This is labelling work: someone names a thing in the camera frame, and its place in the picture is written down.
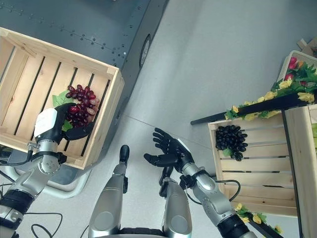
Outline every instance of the robotic arm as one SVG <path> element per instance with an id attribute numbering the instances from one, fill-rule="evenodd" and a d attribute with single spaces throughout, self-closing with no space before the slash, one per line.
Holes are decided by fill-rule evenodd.
<path id="1" fill-rule="evenodd" d="M 28 143 L 27 161 L 32 161 L 33 167 L 21 175 L 0 200 L 0 237 L 19 237 L 15 230 L 22 222 L 24 214 L 49 179 L 58 171 L 59 166 L 66 162 L 66 156 L 57 152 L 60 141 L 63 138 L 80 139 L 92 131 L 92 123 L 87 127 L 62 131 L 66 113 L 69 107 L 75 105 L 75 103 L 64 104 L 55 109 L 46 109 L 38 115 L 34 130 L 36 143 Z M 32 155 L 33 149 L 37 149 L 34 155 Z"/>
<path id="2" fill-rule="evenodd" d="M 200 200 L 206 215 L 217 226 L 224 238 L 256 238 L 255 234 L 241 221 L 229 200 L 219 191 L 216 182 L 204 170 L 195 165 L 188 148 L 161 129 L 153 133 L 155 146 L 164 155 L 145 154 L 144 158 L 158 167 L 171 167 L 182 173 L 182 178 L 192 181 L 194 195 Z"/>

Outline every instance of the grey floor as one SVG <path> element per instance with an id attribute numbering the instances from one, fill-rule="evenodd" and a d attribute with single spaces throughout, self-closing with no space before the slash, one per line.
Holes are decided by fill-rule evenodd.
<path id="1" fill-rule="evenodd" d="M 197 165 L 214 172 L 207 126 L 190 126 L 190 120 L 265 94 L 284 57 L 298 50 L 296 42 L 317 35 L 316 12 L 314 0 L 170 0 L 119 130 L 84 190 L 67 200 L 41 194 L 31 211 L 63 213 L 55 237 L 80 237 L 117 163 L 120 146 L 128 144 L 129 190 L 123 201 L 122 226 L 161 228 L 161 169 L 143 159 L 145 152 L 160 153 L 152 142 L 154 128 L 181 138 Z M 194 238 L 220 237 L 201 206 L 190 201 L 190 209 Z M 53 231 L 57 219 L 26 218 L 18 229 L 22 237 L 32 237 L 32 223 Z M 269 216 L 268 223 L 281 225 L 286 238 L 298 237 L 296 218 Z"/>

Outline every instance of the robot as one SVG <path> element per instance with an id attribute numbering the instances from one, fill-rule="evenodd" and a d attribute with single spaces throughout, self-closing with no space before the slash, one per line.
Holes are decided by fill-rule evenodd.
<path id="1" fill-rule="evenodd" d="M 35 124 L 36 143 L 29 143 L 27 160 L 34 164 L 32 169 L 21 175 L 0 200 L 0 237 L 18 238 L 16 229 L 24 214 L 40 195 L 45 185 L 66 156 L 57 152 L 63 138 L 79 139 L 87 136 L 93 125 L 61 130 L 68 108 L 73 103 L 41 112 Z M 256 238 L 255 234 L 241 221 L 229 200 L 219 191 L 217 183 L 204 168 L 198 168 L 182 141 L 171 137 L 161 129 L 153 133 L 155 146 L 162 155 L 145 154 L 144 158 L 154 166 L 163 167 L 159 180 L 159 195 L 166 199 L 162 230 L 148 228 L 121 228 L 123 195 L 128 189 L 125 176 L 129 158 L 129 147 L 123 145 L 118 165 L 101 192 L 89 222 L 89 238 L 190 238 L 192 222 L 188 199 L 184 189 L 192 189 L 201 202 L 206 215 L 217 226 L 224 238 Z M 173 169 L 182 174 L 178 184 L 170 178 Z"/>

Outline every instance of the yellow flower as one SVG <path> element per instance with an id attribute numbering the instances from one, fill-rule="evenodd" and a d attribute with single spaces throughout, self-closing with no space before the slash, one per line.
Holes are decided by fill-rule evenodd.
<path id="1" fill-rule="evenodd" d="M 265 118 L 271 118 L 272 116 L 275 116 L 276 114 L 279 114 L 280 111 L 271 111 L 269 112 Z"/>
<path id="2" fill-rule="evenodd" d="M 264 101 L 264 97 L 258 98 L 258 103 L 261 103 L 261 102 L 263 102 L 263 101 Z"/>
<path id="3" fill-rule="evenodd" d="M 299 61 L 297 63 L 297 68 L 301 68 L 303 65 L 304 65 L 304 62 L 303 61 Z"/>
<path id="4" fill-rule="evenodd" d="M 288 88 L 292 84 L 292 79 L 289 78 L 279 83 L 279 89 Z"/>
<path id="5" fill-rule="evenodd" d="M 258 217 L 258 215 L 253 216 L 252 220 L 253 220 L 255 223 L 258 223 L 258 224 L 261 224 L 261 223 L 262 223 L 261 218 Z"/>
<path id="6" fill-rule="evenodd" d="M 264 100 L 271 100 L 277 95 L 277 92 L 273 93 L 271 91 L 267 92 L 264 96 Z"/>
<path id="7" fill-rule="evenodd" d="M 241 204 L 241 203 L 238 203 L 238 205 L 236 206 L 236 211 L 241 210 L 241 208 L 242 208 L 242 204 Z"/>
<path id="8" fill-rule="evenodd" d="M 244 223 L 250 222 L 248 217 L 240 217 L 240 218 Z"/>
<path id="9" fill-rule="evenodd" d="M 232 110 L 233 110 L 235 113 L 238 113 L 238 112 L 239 112 L 239 109 L 238 109 L 236 106 L 232 106 Z"/>
<path id="10" fill-rule="evenodd" d="M 249 102 L 249 101 L 245 101 L 243 105 L 248 106 L 248 105 L 252 105 L 252 103 L 251 103 L 251 102 Z"/>
<path id="11" fill-rule="evenodd" d="M 257 117 L 257 114 L 256 113 L 251 113 L 251 114 L 247 114 L 245 117 L 244 117 L 244 120 L 253 120 L 254 118 Z"/>
<path id="12" fill-rule="evenodd" d="M 297 95 L 299 96 L 298 97 L 299 100 L 309 102 L 309 103 L 312 103 L 315 101 L 315 97 L 311 93 L 298 93 Z"/>
<path id="13" fill-rule="evenodd" d="M 277 231 L 277 233 L 279 233 L 279 234 L 283 233 L 283 230 L 282 230 L 281 227 L 278 226 L 278 225 L 276 225 L 276 226 L 274 227 L 274 229 L 275 229 L 275 230 Z"/>

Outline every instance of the grape bunch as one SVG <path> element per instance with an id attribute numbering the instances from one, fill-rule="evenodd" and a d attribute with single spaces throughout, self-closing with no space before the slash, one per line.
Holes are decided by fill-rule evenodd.
<path id="1" fill-rule="evenodd" d="M 226 127 L 219 126 L 216 131 L 216 148 L 218 150 L 230 150 L 230 157 L 241 161 L 243 158 L 242 152 L 245 152 L 248 146 L 244 143 L 247 134 L 241 132 L 241 127 L 235 125 L 228 125 Z"/>
<path id="2" fill-rule="evenodd" d="M 94 115 L 98 111 L 98 103 L 100 100 L 96 98 L 90 87 L 83 88 L 78 84 L 77 89 L 69 85 L 67 87 L 67 98 L 77 99 L 79 103 L 74 107 L 70 107 L 66 115 L 66 119 L 73 127 L 87 126 L 93 120 Z"/>

